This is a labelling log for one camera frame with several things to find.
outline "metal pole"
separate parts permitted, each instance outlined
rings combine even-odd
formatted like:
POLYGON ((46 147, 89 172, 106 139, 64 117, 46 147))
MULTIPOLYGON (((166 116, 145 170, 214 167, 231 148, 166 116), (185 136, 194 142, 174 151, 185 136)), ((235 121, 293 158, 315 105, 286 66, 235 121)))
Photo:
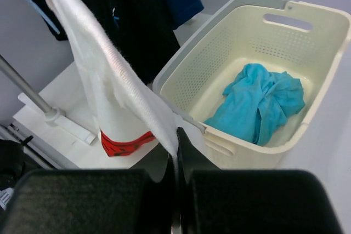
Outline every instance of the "metal pole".
POLYGON ((49 113, 53 109, 44 99, 37 94, 33 88, 19 75, 18 72, 0 54, 0 70, 16 84, 25 95, 34 102, 44 113, 49 113))

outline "white laundry basket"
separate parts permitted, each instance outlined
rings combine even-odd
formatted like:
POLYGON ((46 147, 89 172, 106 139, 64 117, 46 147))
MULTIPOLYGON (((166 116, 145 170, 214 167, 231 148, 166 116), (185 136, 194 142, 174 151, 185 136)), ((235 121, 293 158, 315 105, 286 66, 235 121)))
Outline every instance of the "white laundry basket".
POLYGON ((153 90, 204 131, 208 158, 223 169, 274 168, 308 129, 350 41, 351 16, 289 0, 231 0, 174 55, 153 90), (248 63, 287 71, 304 88, 305 108, 264 146, 205 125, 222 92, 248 63))

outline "basket handle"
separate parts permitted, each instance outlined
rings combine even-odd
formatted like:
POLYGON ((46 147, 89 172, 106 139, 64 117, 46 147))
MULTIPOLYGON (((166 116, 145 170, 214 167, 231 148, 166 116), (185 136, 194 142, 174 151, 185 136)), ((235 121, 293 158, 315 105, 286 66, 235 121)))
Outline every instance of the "basket handle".
POLYGON ((205 133, 203 135, 203 138, 205 140, 205 144, 212 148, 212 149, 215 149, 216 151, 226 155, 226 156, 234 156, 236 154, 236 148, 232 145, 232 144, 229 144, 227 142, 221 142, 221 144, 223 145, 219 145, 218 143, 214 142, 212 139, 211 139, 211 135, 205 133))

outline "red trim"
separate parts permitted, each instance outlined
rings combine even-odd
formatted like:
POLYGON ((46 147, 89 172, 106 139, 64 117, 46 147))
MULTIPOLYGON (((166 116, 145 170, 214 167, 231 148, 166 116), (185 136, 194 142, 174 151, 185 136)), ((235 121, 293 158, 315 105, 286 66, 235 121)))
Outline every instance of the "red trim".
POLYGON ((107 135, 103 133, 103 131, 100 132, 101 144, 103 145, 103 148, 108 156, 129 156, 131 153, 139 149, 141 145, 155 140, 152 132, 147 132, 134 141, 115 142, 108 138, 107 135))

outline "basket hole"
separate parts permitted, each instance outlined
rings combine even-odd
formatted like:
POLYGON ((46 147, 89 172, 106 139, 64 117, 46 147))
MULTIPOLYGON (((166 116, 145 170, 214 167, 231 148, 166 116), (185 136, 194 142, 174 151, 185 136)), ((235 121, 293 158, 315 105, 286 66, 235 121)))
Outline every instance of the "basket hole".
POLYGON ((311 23, 300 19, 289 18, 287 16, 280 16, 275 14, 264 14, 263 18, 265 22, 292 26, 292 27, 295 27, 296 29, 303 30, 305 32, 309 32, 313 29, 313 25, 311 23))

